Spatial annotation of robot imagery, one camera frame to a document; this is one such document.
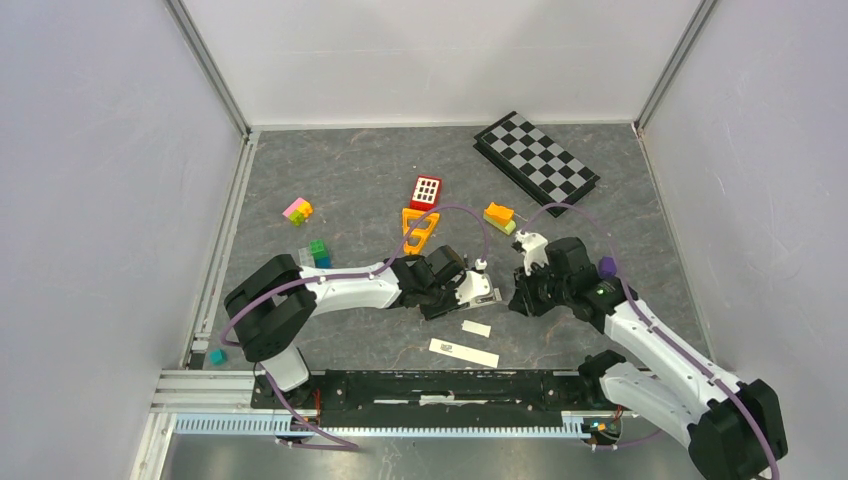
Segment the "white battery cover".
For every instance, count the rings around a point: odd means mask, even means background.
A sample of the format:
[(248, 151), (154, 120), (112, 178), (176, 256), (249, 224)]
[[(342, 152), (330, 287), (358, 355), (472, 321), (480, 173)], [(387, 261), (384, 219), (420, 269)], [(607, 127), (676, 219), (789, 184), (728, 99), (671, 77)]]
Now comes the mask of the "white battery cover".
[(465, 332), (472, 333), (485, 338), (489, 338), (491, 335), (490, 325), (481, 324), (471, 320), (464, 320), (462, 322), (461, 329)]

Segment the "long white remote back cover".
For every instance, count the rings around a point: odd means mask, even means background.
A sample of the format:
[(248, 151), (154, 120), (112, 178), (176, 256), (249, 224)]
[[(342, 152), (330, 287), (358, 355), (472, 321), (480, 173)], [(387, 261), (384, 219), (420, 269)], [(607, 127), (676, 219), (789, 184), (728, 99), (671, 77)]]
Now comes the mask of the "long white remote back cover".
[(467, 347), (464, 345), (432, 338), (429, 350), (433, 353), (445, 355), (451, 358), (467, 361), (488, 368), (497, 368), (499, 355), (487, 351)]

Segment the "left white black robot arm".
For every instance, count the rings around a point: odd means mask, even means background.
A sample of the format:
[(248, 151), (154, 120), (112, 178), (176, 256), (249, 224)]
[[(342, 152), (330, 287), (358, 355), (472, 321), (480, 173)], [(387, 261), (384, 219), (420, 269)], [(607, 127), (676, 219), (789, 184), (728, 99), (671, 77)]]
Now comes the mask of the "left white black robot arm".
[(484, 262), (467, 266), (447, 245), (358, 268), (301, 266), (280, 254), (233, 289), (224, 308), (246, 360), (262, 365), (278, 397), (297, 408), (314, 394), (310, 370), (294, 344), (310, 318), (359, 308), (416, 308), (427, 320), (439, 318), (492, 293), (484, 268)]

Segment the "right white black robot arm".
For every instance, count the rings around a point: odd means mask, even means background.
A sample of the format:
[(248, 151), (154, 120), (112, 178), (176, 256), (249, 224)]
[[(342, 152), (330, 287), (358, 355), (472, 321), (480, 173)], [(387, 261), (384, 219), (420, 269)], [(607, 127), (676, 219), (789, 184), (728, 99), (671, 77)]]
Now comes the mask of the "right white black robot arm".
[(788, 441), (766, 382), (746, 383), (688, 345), (620, 278), (600, 275), (580, 239), (519, 232), (513, 247), (523, 264), (514, 272), (511, 310), (538, 317), (567, 307), (647, 368), (611, 350), (588, 357), (577, 382), (585, 405), (610, 402), (638, 414), (684, 447), (706, 479), (778, 477)]

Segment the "purple cube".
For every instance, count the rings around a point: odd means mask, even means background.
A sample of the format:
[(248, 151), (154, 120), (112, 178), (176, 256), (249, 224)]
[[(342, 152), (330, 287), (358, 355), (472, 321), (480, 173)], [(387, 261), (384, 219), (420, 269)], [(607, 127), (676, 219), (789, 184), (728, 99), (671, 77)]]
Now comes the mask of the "purple cube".
[(608, 279), (617, 275), (618, 265), (613, 257), (603, 256), (598, 262), (597, 270), (602, 279)]

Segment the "orange green toy block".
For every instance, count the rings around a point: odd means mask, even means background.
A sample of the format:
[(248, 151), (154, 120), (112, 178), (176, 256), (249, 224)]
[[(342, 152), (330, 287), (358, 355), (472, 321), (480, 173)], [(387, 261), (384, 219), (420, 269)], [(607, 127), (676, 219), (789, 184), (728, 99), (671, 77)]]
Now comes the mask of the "orange green toy block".
[(491, 202), (483, 211), (483, 219), (505, 235), (512, 235), (516, 229), (514, 210)]

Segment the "red white window block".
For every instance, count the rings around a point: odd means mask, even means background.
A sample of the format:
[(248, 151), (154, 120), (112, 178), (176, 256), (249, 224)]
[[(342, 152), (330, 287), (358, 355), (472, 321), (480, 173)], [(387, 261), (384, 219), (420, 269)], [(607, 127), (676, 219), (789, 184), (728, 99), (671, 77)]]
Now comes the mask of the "red white window block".
[(428, 211), (438, 205), (443, 181), (438, 177), (419, 175), (416, 179), (408, 207)]

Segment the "black grey checkerboard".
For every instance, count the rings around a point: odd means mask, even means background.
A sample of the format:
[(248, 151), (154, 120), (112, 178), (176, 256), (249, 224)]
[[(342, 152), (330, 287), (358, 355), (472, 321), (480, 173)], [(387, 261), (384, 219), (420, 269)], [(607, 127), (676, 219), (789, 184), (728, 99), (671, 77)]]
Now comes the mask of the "black grey checkerboard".
[(512, 111), (474, 136), (474, 148), (548, 214), (561, 216), (591, 192), (600, 176), (549, 135)]

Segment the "green blue grey blocks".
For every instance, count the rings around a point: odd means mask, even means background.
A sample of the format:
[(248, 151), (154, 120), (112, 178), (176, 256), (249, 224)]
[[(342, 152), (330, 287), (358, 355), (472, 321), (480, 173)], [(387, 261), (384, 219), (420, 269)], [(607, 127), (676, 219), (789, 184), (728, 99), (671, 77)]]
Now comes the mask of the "green blue grey blocks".
[(310, 241), (307, 246), (299, 248), (297, 253), (302, 266), (319, 269), (332, 267), (329, 249), (322, 239)]

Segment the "pink yellow green blocks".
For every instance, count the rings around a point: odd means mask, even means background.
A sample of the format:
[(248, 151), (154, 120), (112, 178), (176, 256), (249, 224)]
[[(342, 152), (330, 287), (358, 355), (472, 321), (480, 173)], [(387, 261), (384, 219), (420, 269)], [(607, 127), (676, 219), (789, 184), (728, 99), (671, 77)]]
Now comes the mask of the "pink yellow green blocks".
[(282, 215), (293, 225), (302, 225), (312, 214), (312, 204), (302, 197), (293, 201), (282, 213)]

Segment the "small teal cube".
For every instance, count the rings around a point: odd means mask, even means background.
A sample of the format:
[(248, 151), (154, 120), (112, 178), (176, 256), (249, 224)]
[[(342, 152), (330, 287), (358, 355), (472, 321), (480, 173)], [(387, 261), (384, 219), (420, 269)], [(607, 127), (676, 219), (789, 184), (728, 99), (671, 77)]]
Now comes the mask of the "small teal cube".
[(211, 364), (213, 366), (223, 365), (228, 360), (226, 352), (222, 349), (216, 349), (216, 350), (210, 351), (208, 353), (207, 357), (208, 357), (208, 360), (211, 362)]

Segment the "orange triangular plastic frame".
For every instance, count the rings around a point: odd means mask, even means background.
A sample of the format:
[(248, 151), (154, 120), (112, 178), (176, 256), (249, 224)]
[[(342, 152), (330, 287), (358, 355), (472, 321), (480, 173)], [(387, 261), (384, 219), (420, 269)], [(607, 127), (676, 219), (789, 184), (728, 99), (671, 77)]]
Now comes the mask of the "orange triangular plastic frame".
[(420, 255), (439, 223), (439, 213), (432, 213), (423, 221), (418, 222), (424, 214), (425, 212), (421, 210), (402, 209), (403, 234), (406, 235), (410, 232), (403, 246), (403, 252), (406, 255)]

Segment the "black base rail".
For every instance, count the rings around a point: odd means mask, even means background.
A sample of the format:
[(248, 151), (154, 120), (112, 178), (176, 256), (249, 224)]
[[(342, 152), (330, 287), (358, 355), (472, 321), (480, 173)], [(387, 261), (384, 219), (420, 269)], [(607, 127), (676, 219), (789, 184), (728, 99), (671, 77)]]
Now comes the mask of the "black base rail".
[(555, 426), (563, 413), (625, 411), (557, 370), (326, 370), (284, 398), (324, 428)]

